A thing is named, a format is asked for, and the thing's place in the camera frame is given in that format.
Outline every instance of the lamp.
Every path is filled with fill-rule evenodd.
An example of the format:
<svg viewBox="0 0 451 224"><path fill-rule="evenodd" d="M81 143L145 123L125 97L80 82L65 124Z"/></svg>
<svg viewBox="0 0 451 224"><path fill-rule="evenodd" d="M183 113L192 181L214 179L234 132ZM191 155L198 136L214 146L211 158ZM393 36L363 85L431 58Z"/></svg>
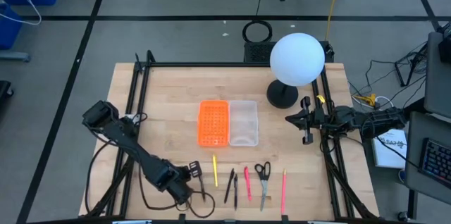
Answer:
<svg viewBox="0 0 451 224"><path fill-rule="evenodd" d="M266 97L277 108L290 108L298 97L296 87L311 83L323 70L324 50L311 35L289 34L273 47L269 63L277 80L268 86Z"/></svg>

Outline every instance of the pink marker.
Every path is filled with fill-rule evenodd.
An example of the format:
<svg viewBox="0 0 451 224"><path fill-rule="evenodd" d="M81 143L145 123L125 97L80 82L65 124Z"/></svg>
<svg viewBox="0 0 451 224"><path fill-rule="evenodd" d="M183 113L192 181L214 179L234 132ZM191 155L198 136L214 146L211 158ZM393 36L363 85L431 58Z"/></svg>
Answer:
<svg viewBox="0 0 451 224"><path fill-rule="evenodd" d="M287 185L287 170L283 169L283 184L282 184L282 204L280 205L280 212L285 213L285 187Z"/></svg>
<svg viewBox="0 0 451 224"><path fill-rule="evenodd" d="M251 181L249 178L249 169L247 167L245 168L245 178L246 178L246 187L247 187L247 198L249 199L249 201L251 201L252 200Z"/></svg>

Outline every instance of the black ring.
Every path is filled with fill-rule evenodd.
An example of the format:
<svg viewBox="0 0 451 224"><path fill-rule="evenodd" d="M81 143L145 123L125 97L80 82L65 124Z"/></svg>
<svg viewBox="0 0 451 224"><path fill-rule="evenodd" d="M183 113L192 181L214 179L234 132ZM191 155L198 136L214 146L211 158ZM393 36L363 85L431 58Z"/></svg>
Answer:
<svg viewBox="0 0 451 224"><path fill-rule="evenodd" d="M260 41L260 42L269 42L271 40L271 38L273 37L273 28L271 27L271 24L269 24L268 22L266 22L264 20L253 20L252 22L247 23L245 25L245 27L242 29L242 38L246 42L253 42L253 41L249 40L249 38L247 38L247 35L246 35L247 28L253 24L262 24L263 26L265 26L268 29L268 36L263 41Z"/></svg>

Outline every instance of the white ball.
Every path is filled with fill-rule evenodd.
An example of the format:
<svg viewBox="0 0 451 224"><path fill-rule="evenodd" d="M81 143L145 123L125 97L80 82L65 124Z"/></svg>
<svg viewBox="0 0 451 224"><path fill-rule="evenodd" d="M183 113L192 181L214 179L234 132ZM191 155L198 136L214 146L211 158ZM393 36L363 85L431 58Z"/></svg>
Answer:
<svg viewBox="0 0 451 224"><path fill-rule="evenodd" d="M274 75L282 83L305 86L323 70L324 50L311 35L289 34L273 47L269 63Z"/></svg>

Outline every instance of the white paper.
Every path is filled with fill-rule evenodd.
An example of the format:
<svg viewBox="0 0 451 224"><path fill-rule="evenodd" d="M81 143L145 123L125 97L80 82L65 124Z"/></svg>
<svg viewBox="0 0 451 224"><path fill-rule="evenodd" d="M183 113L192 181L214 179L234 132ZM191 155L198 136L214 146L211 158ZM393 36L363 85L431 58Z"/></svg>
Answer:
<svg viewBox="0 0 451 224"><path fill-rule="evenodd" d="M391 129L379 136L388 147L400 153L402 156L407 154L407 140L403 130ZM376 167L384 168L404 168L405 160L399 157L393 151L383 146L378 139L373 139L374 163Z"/></svg>

